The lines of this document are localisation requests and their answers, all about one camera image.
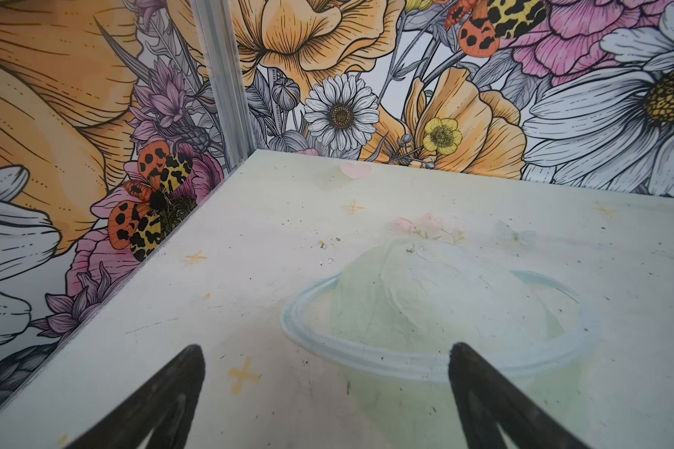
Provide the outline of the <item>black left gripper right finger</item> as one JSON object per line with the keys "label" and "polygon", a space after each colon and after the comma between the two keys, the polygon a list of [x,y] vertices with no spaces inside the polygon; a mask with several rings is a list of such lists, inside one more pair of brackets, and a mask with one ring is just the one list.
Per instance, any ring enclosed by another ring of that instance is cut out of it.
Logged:
{"label": "black left gripper right finger", "polygon": [[450,350],[449,383],[470,448],[505,448],[505,436],[519,448],[588,448],[464,342]]}

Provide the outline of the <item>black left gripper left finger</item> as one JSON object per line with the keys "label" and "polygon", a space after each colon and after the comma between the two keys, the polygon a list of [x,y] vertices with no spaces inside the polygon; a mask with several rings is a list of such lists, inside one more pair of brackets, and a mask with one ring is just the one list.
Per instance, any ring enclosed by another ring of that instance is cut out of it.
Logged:
{"label": "black left gripper left finger", "polygon": [[69,447],[185,447],[205,374],[201,347],[185,347]]}

